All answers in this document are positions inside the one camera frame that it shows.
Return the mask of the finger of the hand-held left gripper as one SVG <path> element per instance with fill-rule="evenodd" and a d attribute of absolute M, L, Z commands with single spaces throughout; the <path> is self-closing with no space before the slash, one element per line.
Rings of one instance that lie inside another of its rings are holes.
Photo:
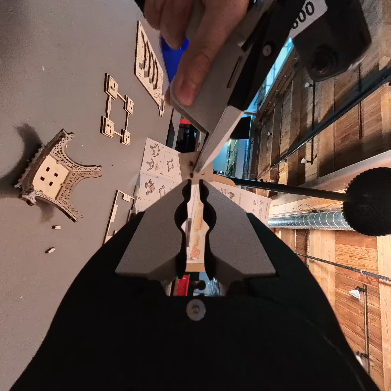
<path fill-rule="evenodd" d="M 196 125 L 197 130 L 206 133 L 207 137 L 195 163 L 195 173 L 201 173 L 218 156 L 243 115 L 244 111 L 229 105 L 214 128 Z"/>

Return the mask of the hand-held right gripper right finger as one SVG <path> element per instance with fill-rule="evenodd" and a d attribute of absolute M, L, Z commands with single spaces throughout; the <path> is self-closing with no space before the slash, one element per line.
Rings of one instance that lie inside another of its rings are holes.
<path fill-rule="evenodd" d="M 209 279 L 246 280 L 276 275 L 246 212 L 206 181 L 199 181 Z"/>

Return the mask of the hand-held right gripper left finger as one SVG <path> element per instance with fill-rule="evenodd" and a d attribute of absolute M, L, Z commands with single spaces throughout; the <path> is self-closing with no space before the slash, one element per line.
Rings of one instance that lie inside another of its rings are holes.
<path fill-rule="evenodd" d="M 115 270 L 116 274 L 148 280 L 182 278 L 187 266 L 187 204 L 192 182 L 184 180 L 148 207 Z"/>

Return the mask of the wooden square plate with pegs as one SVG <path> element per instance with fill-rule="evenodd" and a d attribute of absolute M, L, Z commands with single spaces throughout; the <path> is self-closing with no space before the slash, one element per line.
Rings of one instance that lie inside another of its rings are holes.
<path fill-rule="evenodd" d="M 196 171 L 200 160 L 201 151 L 179 154 L 179 165 L 182 181 L 191 180 L 192 184 L 199 184 L 199 180 L 211 183 L 213 182 L 213 165 L 201 164 L 202 170 Z"/>

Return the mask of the wooden lattice tower base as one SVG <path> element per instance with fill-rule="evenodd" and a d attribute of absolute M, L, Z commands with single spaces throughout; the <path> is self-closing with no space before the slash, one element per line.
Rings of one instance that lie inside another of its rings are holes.
<path fill-rule="evenodd" d="M 41 145 L 15 188 L 18 198 L 33 206 L 37 200 L 54 205 L 70 220 L 77 222 L 83 215 L 74 207 L 71 196 L 84 179 L 102 176 L 100 165 L 82 165 L 66 154 L 74 133 L 62 129 L 45 145 Z"/>

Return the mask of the person's left hand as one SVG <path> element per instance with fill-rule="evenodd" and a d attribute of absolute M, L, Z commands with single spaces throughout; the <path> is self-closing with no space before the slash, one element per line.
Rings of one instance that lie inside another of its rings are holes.
<path fill-rule="evenodd" d="M 191 106 L 218 52 L 247 13 L 248 0 L 202 1 L 204 14 L 190 38 L 176 76 L 174 91 L 179 103 Z M 147 0 L 143 14 L 158 30 L 170 48 L 178 50 L 184 40 L 193 1 Z"/>

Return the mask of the black panel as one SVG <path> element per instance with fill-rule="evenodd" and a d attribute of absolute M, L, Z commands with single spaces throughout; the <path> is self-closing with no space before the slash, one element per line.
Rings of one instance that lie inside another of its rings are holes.
<path fill-rule="evenodd" d="M 250 138 L 250 129 L 252 124 L 251 116 L 242 117 L 230 135 L 230 139 L 240 140 Z"/>

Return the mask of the large instruction poster sheet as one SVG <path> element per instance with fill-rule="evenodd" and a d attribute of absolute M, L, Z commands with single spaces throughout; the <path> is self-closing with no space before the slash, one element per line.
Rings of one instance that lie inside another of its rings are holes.
<path fill-rule="evenodd" d="M 231 183 L 211 182 L 220 193 L 252 213 L 262 223 L 267 223 L 271 200 L 267 197 L 232 186 Z M 190 201 L 187 204 L 188 219 L 182 225 L 186 229 L 187 267 L 186 272 L 204 272 L 205 236 L 209 229 L 203 219 L 203 203 L 199 197 L 199 186 L 192 185 Z"/>

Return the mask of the folded assembly instruction booklet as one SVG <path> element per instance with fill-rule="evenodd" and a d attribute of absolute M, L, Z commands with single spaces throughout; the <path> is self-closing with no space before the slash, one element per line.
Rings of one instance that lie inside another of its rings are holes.
<path fill-rule="evenodd" d="M 135 213 L 145 211 L 182 182 L 179 155 L 180 152 L 164 144 L 151 138 L 146 139 L 134 192 Z"/>

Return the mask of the wooden laser-cut parts sheet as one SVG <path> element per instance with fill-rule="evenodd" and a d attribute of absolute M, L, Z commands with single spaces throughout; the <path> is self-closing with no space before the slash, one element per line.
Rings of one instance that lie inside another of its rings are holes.
<path fill-rule="evenodd" d="M 137 21 L 136 29 L 134 74 L 158 106 L 159 115 L 162 117 L 165 110 L 164 71 L 140 20 Z"/>

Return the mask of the blue plastic bin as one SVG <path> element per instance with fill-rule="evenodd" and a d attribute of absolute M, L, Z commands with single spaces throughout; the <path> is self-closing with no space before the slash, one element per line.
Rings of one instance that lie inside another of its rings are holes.
<path fill-rule="evenodd" d="M 167 42 L 165 41 L 162 35 L 160 36 L 160 47 L 164 59 L 165 68 L 168 75 L 168 80 L 170 83 L 172 82 L 174 76 L 177 73 L 179 62 L 183 56 L 183 53 L 188 49 L 188 45 L 189 45 L 189 39 L 185 38 L 181 47 L 175 50 L 172 49 L 167 44 Z"/>

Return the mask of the black ribbed knob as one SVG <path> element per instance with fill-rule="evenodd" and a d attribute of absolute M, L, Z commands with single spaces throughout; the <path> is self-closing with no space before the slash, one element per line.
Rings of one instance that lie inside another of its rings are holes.
<path fill-rule="evenodd" d="M 391 234 L 391 169 L 379 167 L 357 175 L 348 185 L 343 203 L 345 221 L 366 236 Z"/>

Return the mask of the silver ventilation duct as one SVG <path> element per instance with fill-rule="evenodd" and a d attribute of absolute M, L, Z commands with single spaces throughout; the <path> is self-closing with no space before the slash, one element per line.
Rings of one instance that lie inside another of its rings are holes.
<path fill-rule="evenodd" d="M 340 230 L 353 231 L 340 210 L 318 213 L 299 213 L 272 217 L 267 222 L 270 228 L 308 229 L 308 230 Z"/>

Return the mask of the black metal rail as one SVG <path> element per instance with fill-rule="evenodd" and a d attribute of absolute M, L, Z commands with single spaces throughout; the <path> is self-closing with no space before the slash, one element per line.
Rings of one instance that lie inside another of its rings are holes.
<path fill-rule="evenodd" d="M 384 67 L 381 70 L 372 70 L 363 79 L 360 79 L 356 85 L 352 86 L 352 88 L 330 108 L 325 118 L 320 123 L 316 124 L 313 129 L 307 131 L 301 139 L 294 142 L 285 153 L 281 154 L 278 158 L 275 158 L 272 161 L 270 168 L 273 169 L 281 162 L 285 161 L 307 142 L 335 123 L 381 86 L 386 83 L 390 84 L 390 81 L 391 66 Z"/>

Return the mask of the wooden four-square frame piece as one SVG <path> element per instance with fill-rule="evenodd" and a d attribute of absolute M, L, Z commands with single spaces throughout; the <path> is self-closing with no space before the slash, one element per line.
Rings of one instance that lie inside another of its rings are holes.
<path fill-rule="evenodd" d="M 129 119 L 133 115 L 134 102 L 128 95 L 122 96 L 119 93 L 118 83 L 109 74 L 105 74 L 104 93 L 106 94 L 105 115 L 101 117 L 100 134 L 108 138 L 118 136 L 121 144 L 129 146 L 131 140 Z M 124 104 L 125 125 L 120 131 L 115 130 L 115 123 L 110 119 L 112 102 L 115 100 L 120 100 Z"/>

